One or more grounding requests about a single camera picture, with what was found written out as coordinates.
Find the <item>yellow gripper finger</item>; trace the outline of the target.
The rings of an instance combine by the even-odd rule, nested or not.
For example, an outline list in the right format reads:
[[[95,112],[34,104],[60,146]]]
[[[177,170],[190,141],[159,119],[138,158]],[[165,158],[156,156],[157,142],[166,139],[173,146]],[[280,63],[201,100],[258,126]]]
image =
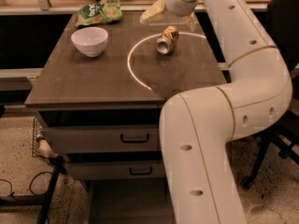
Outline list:
[[[164,17],[164,11],[164,0],[157,0],[141,14],[139,21],[141,23],[157,21]]]

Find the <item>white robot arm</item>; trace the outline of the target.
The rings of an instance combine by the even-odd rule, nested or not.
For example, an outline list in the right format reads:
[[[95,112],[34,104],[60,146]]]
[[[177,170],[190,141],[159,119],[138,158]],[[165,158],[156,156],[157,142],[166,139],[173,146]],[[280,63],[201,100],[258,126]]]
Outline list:
[[[164,0],[183,17],[203,2],[231,73],[227,84],[181,92],[160,116],[177,224],[247,224],[226,144],[277,122],[292,99],[288,68],[244,0]]]

